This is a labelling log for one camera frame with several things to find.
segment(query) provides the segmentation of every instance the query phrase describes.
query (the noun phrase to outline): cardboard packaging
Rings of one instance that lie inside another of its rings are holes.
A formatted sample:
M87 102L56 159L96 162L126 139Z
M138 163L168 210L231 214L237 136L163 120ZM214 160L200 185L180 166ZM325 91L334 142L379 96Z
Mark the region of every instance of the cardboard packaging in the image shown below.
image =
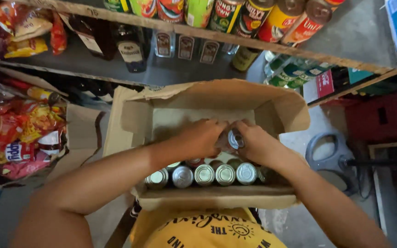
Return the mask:
M247 118L273 137L305 130L310 117L304 99L294 90L223 79L192 82L140 93L118 87L104 145L104 156L150 141L167 139L201 118L236 121ZM206 209L257 207L281 209L297 202L293 189L273 185L209 186L149 190L139 183L131 191L143 209Z
M0 71L21 81L56 91L62 95L67 95L39 77L3 67L0 67ZM81 166L102 146L102 139L98 128L101 116L101 111L84 108L75 104L68 104L68 140L66 145L69 149L69 153L55 162L53 161L57 160L59 155L53 155L51 157L52 162L48 167L19 180L2 184L0 188L24 186L28 183L34 183L36 180L48 182Z

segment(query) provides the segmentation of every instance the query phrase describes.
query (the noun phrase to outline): yellow t-shirt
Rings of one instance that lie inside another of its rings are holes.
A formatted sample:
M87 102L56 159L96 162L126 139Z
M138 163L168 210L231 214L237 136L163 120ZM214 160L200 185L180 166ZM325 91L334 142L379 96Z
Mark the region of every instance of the yellow t-shirt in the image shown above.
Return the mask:
M142 210L130 233L130 241L132 247L286 247L257 224L247 208Z

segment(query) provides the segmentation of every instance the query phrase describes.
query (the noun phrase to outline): gray floor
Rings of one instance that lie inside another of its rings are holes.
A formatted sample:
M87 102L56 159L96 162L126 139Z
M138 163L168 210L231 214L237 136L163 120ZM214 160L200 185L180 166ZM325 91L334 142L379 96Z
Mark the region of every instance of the gray floor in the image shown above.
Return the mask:
M316 88L312 82L305 85L304 95L307 102L316 98ZM311 126L306 131L280 135L284 145L304 156L309 140L320 132L337 129L347 135L344 111L341 108L314 107L309 110ZM109 115L106 115L101 127L105 130ZM333 152L333 144L325 143L315 151L315 158L326 157ZM102 156L99 151L92 160ZM22 208L28 203L28 197L37 185L17 189L5 189L0 199L0 248L7 246L12 232L17 225ZM370 197L361 202L353 197L364 211L375 218L375 199ZM110 202L102 209L87 216L93 237L94 247L102 248L129 206L132 198L125 194ZM263 225L274 232L289 248L334 247L303 205L293 206L284 210L260 210Z

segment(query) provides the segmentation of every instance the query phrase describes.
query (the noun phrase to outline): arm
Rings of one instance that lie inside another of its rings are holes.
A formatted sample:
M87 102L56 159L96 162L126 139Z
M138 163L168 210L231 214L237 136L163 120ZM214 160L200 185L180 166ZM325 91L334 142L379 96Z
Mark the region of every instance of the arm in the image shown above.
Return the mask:
M119 152L46 184L30 198L10 247L92 247L85 215L174 162L216 155L226 125L201 120L167 141Z
M245 140L240 154L284 176L329 239L338 247L390 247L386 237L349 197L328 183L295 152L247 121L236 123Z

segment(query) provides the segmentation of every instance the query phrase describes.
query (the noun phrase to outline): yellow snack package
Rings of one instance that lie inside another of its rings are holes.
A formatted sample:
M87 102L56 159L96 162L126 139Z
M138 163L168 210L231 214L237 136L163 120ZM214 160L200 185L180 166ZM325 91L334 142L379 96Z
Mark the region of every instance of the yellow snack package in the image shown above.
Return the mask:
M30 57L48 50L45 40L41 37L31 38L20 42L10 42L4 58Z

